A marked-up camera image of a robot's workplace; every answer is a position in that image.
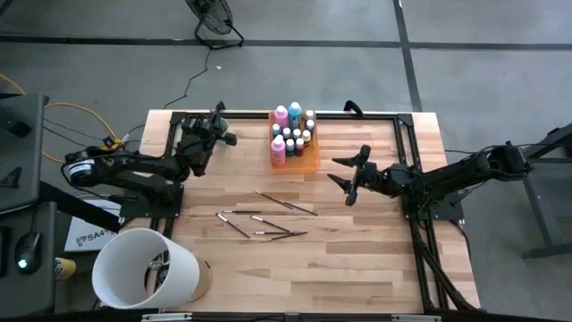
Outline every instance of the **white bottle cap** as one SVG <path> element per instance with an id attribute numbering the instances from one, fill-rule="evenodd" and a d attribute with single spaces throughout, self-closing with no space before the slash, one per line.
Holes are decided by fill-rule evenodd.
<path id="1" fill-rule="evenodd" d="M 300 104 L 298 104 L 298 102 L 292 102 L 292 104 L 290 104 L 290 107 L 292 107 L 292 109 L 300 109 L 302 107 L 300 107 Z"/>

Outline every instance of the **pink paint bottle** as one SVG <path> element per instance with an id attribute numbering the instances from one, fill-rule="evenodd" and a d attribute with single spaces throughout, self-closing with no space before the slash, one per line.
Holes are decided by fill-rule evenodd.
<path id="1" fill-rule="evenodd" d="M 286 143 L 284 138 L 279 135 L 272 141 L 270 158 L 275 166 L 283 166 L 286 163 Z"/>
<path id="2" fill-rule="evenodd" d="M 289 127 L 288 110 L 284 106 L 276 107 L 274 111 L 274 122 L 280 125 L 281 129 Z"/>

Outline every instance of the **electric fan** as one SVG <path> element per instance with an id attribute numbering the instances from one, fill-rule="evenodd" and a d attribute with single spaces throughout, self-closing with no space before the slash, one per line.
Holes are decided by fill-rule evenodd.
<path id="1" fill-rule="evenodd" d="M 195 28 L 195 38 L 198 42 L 212 50 L 224 49 L 228 47 L 242 47 L 244 38 L 232 25 L 231 8 L 226 0 L 185 0 L 190 10 L 197 16 L 198 25 Z M 202 39 L 198 35 L 201 26 L 207 27 L 217 35 L 227 35 L 233 30 L 240 37 L 237 44 L 214 46 L 210 39 Z"/>

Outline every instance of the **computer mouse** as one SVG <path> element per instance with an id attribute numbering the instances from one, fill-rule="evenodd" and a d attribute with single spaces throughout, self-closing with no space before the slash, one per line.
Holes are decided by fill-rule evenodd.
<path id="1" fill-rule="evenodd" d="M 29 275 L 38 270 L 42 260 L 41 237 L 41 233 L 29 232 L 16 242 L 14 262 L 20 274 Z"/>

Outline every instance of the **yellow cable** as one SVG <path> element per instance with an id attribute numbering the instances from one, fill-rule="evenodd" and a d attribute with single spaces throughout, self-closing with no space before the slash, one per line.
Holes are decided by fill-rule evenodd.
<path id="1" fill-rule="evenodd" d="M 18 89 L 20 91 L 20 93 L 22 94 L 26 94 L 26 92 L 24 91 L 24 89 L 22 89 L 20 87 L 20 85 L 18 85 L 18 83 L 16 83 L 15 81 L 9 79 L 8 77 L 6 77 L 4 74 L 0 73 L 0 77 L 2 77 L 3 79 L 5 79 L 6 81 L 8 81 L 9 83 L 11 83 L 16 89 Z"/>
<path id="2" fill-rule="evenodd" d="M 13 80 L 11 80 L 10 78 L 6 77 L 6 76 L 5 76 L 4 74 L 2 74 L 2 73 L 0 73 L 0 77 L 3 78 L 3 79 L 5 79 L 5 80 L 8 81 L 9 83 L 11 83 L 16 89 L 18 89 L 18 90 L 20 91 L 21 94 L 26 94 L 26 92 L 24 91 L 24 89 L 22 89 L 22 88 L 20 87 L 20 85 L 18 85 L 18 83 L 16 83 L 15 81 L 13 81 Z M 81 111 L 88 112 L 88 113 L 94 115 L 94 116 L 99 120 L 99 122 L 101 122 L 103 125 L 105 125 L 105 127 L 107 128 L 107 130 L 108 130 L 108 131 L 111 133 L 111 135 L 114 137 L 114 140 L 117 139 L 117 136 L 115 135 L 114 130 L 111 129 L 111 127 L 109 126 L 109 124 L 108 124 L 101 116 L 99 116 L 96 112 L 90 110 L 89 108 L 84 107 L 84 106 L 79 106 L 79 105 L 73 104 L 73 103 L 51 103 L 51 104 L 48 104 L 48 105 L 44 106 L 44 108 L 49 108 L 49 107 L 52 107 L 52 106 L 69 106 L 69 107 L 74 107 L 74 108 L 77 108 L 77 109 L 79 109 L 79 110 L 81 110 Z M 43 155 L 44 157 L 46 157 L 48 160 L 51 160 L 51 161 L 54 161 L 54 162 L 60 163 L 60 164 L 63 163 L 62 160 L 57 159 L 57 158 L 55 158 L 55 157 L 52 157 L 52 156 L 48 155 L 45 151 L 42 151 L 42 155 Z"/>

